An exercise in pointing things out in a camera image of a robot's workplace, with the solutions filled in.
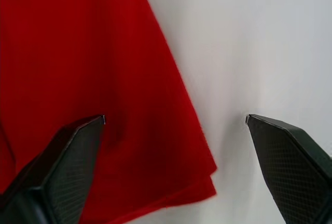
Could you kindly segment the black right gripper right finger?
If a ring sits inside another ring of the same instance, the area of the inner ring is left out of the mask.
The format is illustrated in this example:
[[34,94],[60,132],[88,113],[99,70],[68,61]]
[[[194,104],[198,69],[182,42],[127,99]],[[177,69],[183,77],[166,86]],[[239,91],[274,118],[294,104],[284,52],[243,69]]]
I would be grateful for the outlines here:
[[265,183],[286,223],[331,223],[331,157],[301,128],[249,114]]

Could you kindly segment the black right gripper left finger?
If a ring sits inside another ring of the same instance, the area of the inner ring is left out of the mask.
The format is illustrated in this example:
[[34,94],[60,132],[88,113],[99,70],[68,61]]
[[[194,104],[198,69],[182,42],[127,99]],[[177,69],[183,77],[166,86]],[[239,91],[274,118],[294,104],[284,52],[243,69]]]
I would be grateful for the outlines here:
[[78,223],[104,124],[96,115],[62,127],[1,194],[1,223]]

